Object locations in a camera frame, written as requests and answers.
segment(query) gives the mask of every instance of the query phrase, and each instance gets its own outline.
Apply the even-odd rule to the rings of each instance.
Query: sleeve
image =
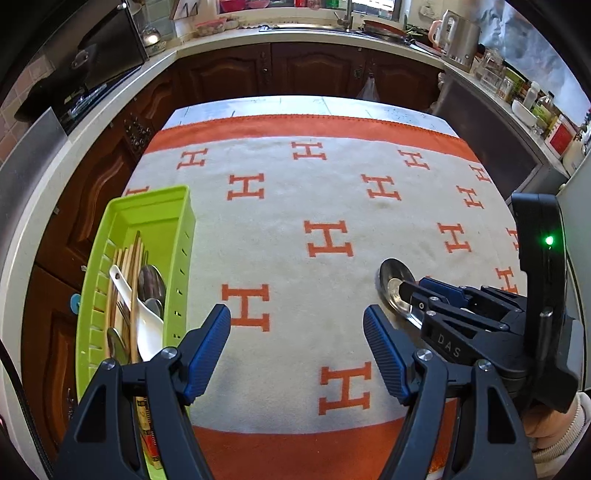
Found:
[[[555,480],[560,480],[559,477],[564,479],[574,478],[567,475],[566,471],[561,471],[561,469],[571,458],[573,452],[577,450],[579,444],[582,443],[583,438],[585,439],[584,443],[591,446],[591,435],[586,435],[591,423],[591,398],[587,394],[579,392],[577,402],[577,413],[569,431],[552,447],[534,452],[535,470],[540,479],[555,478]],[[585,457],[585,455],[580,455],[580,452],[577,452],[577,456],[580,456],[581,459]]]

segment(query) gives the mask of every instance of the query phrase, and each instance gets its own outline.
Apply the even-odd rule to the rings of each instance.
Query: cable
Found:
[[[51,480],[53,478],[53,465],[51,464],[51,460],[47,456],[47,452],[43,448],[43,444],[41,442],[41,437],[39,436],[39,432],[35,427],[35,420],[33,420],[33,415],[31,414],[31,409],[29,408],[29,404],[27,403],[27,398],[25,396],[25,390],[22,387],[21,379],[18,376],[17,369],[14,367],[12,363],[12,359],[8,354],[8,351],[4,347],[2,340],[0,339],[0,360],[2,361],[2,365],[4,366],[8,378],[14,388],[14,392],[17,395],[18,403],[21,406],[22,415],[25,417],[25,422],[29,429],[29,433],[31,434],[31,438],[33,439],[33,444],[39,454],[39,460],[43,465],[43,469],[47,475],[47,478]]]

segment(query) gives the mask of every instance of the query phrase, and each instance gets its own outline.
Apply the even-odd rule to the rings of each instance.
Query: wooden cabinet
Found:
[[[107,203],[124,192],[138,161],[119,115],[70,178],[49,220],[36,261],[68,285],[82,288],[90,250]]]
[[[365,70],[374,74],[381,103],[426,111],[439,97],[440,70],[431,65],[371,50]]]
[[[54,460],[76,405],[77,318],[70,311],[74,293],[33,266],[22,318],[22,384],[43,445]]]
[[[273,93],[355,98],[363,86],[365,52],[323,43],[272,45]]]
[[[223,48],[179,60],[175,68],[189,105],[269,94],[269,44]]]
[[[177,72],[177,69],[162,72],[130,104],[133,113],[145,120],[154,132],[162,130],[177,108],[187,105]]]

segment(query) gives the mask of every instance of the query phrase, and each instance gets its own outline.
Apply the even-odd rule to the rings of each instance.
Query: white bowl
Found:
[[[527,108],[523,106],[518,100],[513,100],[513,105],[511,106],[513,113],[515,116],[521,120],[524,124],[526,124],[529,128],[534,128],[535,123],[538,121],[538,118],[531,113]]]

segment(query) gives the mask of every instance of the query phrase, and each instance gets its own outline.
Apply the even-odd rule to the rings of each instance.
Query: white ceramic spoon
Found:
[[[117,265],[113,265],[109,269],[109,275],[125,305],[131,311],[131,288],[121,270]],[[139,299],[138,310],[138,350],[142,360],[147,362],[162,350],[164,322]]]

